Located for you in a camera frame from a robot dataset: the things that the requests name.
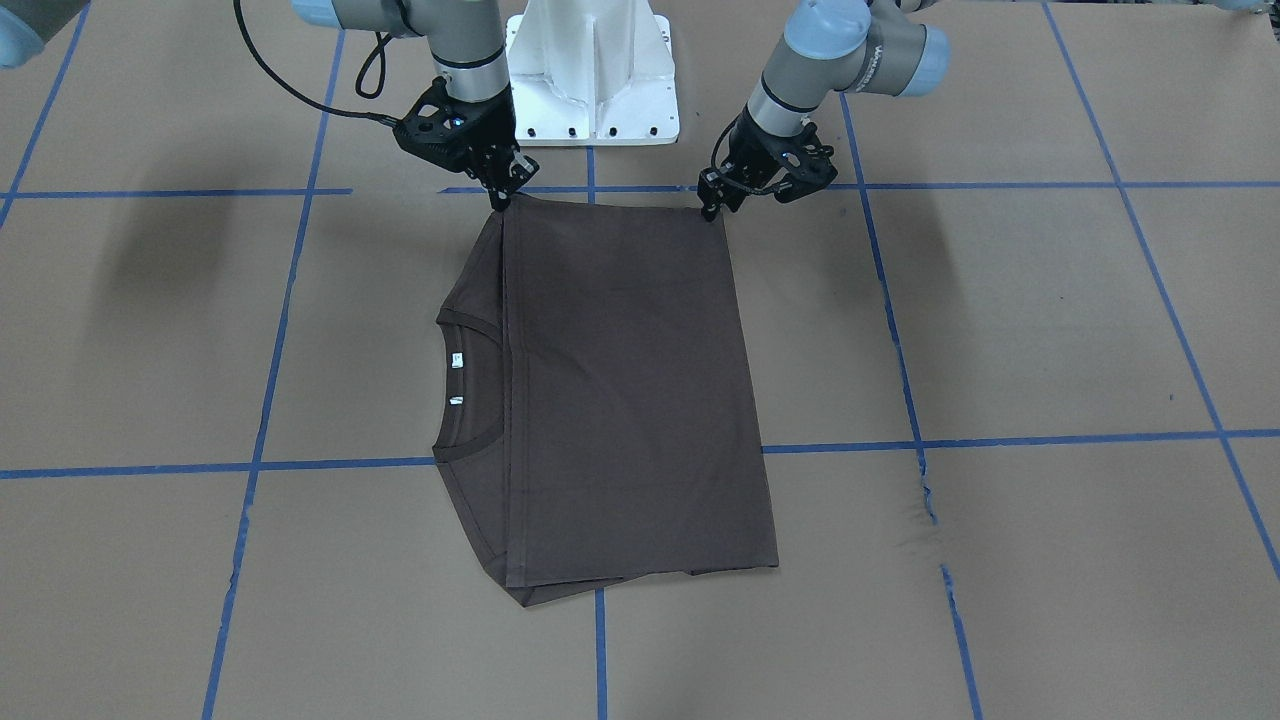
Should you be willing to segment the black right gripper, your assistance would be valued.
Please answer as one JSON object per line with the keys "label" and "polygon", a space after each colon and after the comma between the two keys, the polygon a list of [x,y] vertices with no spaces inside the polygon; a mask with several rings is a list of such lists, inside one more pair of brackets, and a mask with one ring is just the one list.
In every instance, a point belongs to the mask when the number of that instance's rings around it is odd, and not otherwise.
{"label": "black right gripper", "polygon": [[516,138],[515,100],[500,92],[480,102],[457,102],[457,120],[468,142],[467,174],[486,191],[492,209],[506,211],[512,197],[539,172]]}

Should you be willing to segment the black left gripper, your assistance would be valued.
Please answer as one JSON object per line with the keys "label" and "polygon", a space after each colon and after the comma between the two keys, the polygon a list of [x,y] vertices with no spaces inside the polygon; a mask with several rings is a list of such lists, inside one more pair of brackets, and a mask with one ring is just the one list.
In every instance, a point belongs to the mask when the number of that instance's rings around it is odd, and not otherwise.
{"label": "black left gripper", "polygon": [[749,109],[726,126],[710,152],[710,165],[698,179],[700,215],[714,222],[721,210],[736,211],[749,196],[771,196],[785,177],[774,159],[777,138],[767,132]]}

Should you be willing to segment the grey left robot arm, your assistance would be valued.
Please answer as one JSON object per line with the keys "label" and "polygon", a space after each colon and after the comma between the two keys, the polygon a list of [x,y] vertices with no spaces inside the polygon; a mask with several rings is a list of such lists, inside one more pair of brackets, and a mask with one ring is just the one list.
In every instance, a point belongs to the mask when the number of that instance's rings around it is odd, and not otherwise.
{"label": "grey left robot arm", "polygon": [[829,94],[920,97],[945,79],[951,45],[909,14],[928,1],[800,1],[742,110],[721,132],[698,179],[714,222],[749,197],[792,202],[838,172],[812,114]]}

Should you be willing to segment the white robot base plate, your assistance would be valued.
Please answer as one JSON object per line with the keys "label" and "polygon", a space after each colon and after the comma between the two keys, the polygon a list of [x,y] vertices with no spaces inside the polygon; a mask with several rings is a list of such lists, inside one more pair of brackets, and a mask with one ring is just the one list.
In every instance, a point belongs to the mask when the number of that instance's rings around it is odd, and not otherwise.
{"label": "white robot base plate", "polygon": [[648,1],[530,1],[506,22],[524,146],[660,146],[681,132],[669,19]]}

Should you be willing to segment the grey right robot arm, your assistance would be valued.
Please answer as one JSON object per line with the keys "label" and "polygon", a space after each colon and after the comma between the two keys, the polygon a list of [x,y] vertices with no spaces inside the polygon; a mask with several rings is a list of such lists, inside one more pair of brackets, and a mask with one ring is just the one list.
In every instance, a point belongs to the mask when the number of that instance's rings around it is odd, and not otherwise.
{"label": "grey right robot arm", "polygon": [[539,165],[517,138],[515,91],[506,28],[495,1],[293,1],[312,24],[376,35],[378,53],[396,38],[422,38],[435,77],[402,117],[333,108],[300,92],[279,76],[255,44],[244,6],[232,3],[241,41],[253,61],[296,100],[330,117],[385,126],[408,155],[467,176],[485,191],[493,211],[504,211]]}

